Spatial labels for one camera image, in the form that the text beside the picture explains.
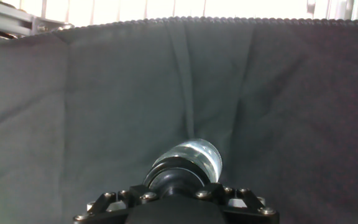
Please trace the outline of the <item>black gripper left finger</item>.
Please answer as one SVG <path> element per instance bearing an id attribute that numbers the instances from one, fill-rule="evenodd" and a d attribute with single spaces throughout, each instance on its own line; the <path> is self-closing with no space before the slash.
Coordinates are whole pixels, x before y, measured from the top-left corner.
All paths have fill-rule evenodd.
<path id="1" fill-rule="evenodd" d="M 125 224 L 136 206 L 156 201 L 159 195 L 145 185 L 106 192 L 87 204 L 85 213 L 73 217 L 74 224 Z"/>

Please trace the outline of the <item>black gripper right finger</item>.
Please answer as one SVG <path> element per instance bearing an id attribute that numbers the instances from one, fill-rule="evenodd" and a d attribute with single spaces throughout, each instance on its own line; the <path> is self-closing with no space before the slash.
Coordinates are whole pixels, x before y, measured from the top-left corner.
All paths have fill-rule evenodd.
<path id="1" fill-rule="evenodd" d="M 266 206 L 249 189 L 234 189 L 220 183 L 210 183 L 194 193 L 194 198 L 217 206 L 225 223 L 279 224 L 280 214 Z"/>

